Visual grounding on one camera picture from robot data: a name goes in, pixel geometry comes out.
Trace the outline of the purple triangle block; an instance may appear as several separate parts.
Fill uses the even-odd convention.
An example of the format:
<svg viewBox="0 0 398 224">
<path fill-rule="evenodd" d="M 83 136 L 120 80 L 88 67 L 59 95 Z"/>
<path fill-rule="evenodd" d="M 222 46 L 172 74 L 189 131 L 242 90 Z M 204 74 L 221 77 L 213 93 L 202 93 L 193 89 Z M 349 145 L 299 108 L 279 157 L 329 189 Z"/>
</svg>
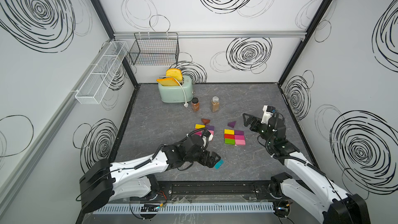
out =
<svg viewBox="0 0 398 224">
<path fill-rule="evenodd" d="M 228 127 L 234 128 L 236 125 L 236 121 L 231 121 L 228 123 Z"/>
</svg>

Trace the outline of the teal triangle block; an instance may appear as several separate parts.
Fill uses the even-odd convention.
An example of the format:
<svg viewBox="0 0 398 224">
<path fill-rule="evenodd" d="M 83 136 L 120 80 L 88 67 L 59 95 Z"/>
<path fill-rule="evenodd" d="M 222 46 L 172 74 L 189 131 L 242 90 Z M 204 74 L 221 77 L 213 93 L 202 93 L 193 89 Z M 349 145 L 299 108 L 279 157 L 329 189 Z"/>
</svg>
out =
<svg viewBox="0 0 398 224">
<path fill-rule="evenodd" d="M 215 169 L 219 169 L 219 168 L 223 165 L 223 163 L 224 163 L 223 160 L 218 161 L 218 162 L 215 164 L 214 168 L 215 168 Z"/>
</svg>

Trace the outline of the green block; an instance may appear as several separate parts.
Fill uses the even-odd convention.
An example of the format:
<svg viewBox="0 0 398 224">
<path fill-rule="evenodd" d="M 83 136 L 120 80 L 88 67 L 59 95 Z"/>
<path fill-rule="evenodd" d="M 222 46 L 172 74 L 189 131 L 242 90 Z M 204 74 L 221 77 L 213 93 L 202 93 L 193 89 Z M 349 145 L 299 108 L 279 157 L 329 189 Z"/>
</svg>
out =
<svg viewBox="0 0 398 224">
<path fill-rule="evenodd" d="M 224 143 L 228 145 L 235 145 L 234 139 L 224 139 Z"/>
</svg>

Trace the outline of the red block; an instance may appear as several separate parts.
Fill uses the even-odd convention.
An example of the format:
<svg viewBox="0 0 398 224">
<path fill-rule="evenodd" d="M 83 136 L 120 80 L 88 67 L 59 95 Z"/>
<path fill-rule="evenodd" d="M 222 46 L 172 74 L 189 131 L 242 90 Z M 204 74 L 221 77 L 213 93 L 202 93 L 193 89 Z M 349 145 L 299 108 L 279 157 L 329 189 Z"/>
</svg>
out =
<svg viewBox="0 0 398 224">
<path fill-rule="evenodd" d="M 225 139 L 235 140 L 235 135 L 233 135 L 233 134 L 225 134 L 224 137 L 225 137 Z"/>
</svg>

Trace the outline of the brown triangle block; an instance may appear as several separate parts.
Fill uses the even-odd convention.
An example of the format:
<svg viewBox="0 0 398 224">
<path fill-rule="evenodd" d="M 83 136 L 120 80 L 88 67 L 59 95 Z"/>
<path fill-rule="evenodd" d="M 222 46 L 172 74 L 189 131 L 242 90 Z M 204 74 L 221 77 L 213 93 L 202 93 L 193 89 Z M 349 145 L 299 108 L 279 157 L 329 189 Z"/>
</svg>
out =
<svg viewBox="0 0 398 224">
<path fill-rule="evenodd" d="M 203 123 L 204 125 L 208 125 L 208 124 L 210 123 L 210 119 L 202 118 L 201 121 L 202 121 L 202 123 Z"/>
</svg>

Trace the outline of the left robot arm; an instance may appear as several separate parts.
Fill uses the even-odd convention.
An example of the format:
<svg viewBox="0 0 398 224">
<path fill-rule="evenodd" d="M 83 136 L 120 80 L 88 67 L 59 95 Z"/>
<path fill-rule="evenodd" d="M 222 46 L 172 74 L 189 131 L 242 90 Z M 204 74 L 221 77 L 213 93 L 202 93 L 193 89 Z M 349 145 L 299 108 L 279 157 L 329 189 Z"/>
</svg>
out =
<svg viewBox="0 0 398 224">
<path fill-rule="evenodd" d="M 108 202 L 135 197 L 153 199 L 160 191 L 155 178 L 163 173 L 181 168 L 186 162 L 199 163 L 214 168 L 221 157 L 207 146 L 213 139 L 207 128 L 188 133 L 182 140 L 171 145 L 160 145 L 148 156 L 125 162 L 109 162 L 101 159 L 92 165 L 79 180 L 81 211 L 94 212 Z"/>
</svg>

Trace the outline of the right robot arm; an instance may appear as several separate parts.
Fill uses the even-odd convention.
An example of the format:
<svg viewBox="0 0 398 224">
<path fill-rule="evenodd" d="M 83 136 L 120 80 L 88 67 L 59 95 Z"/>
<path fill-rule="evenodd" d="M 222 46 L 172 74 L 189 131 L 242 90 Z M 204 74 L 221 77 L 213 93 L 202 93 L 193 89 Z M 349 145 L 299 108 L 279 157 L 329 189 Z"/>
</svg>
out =
<svg viewBox="0 0 398 224">
<path fill-rule="evenodd" d="M 369 224 L 366 201 L 333 183 L 324 172 L 311 164 L 286 138 L 284 120 L 278 112 L 267 113 L 265 120 L 244 113 L 244 126 L 258 134 L 258 143 L 268 154 L 297 175 L 301 186 L 288 173 L 272 177 L 269 192 L 274 198 L 292 199 L 321 224 Z"/>
</svg>

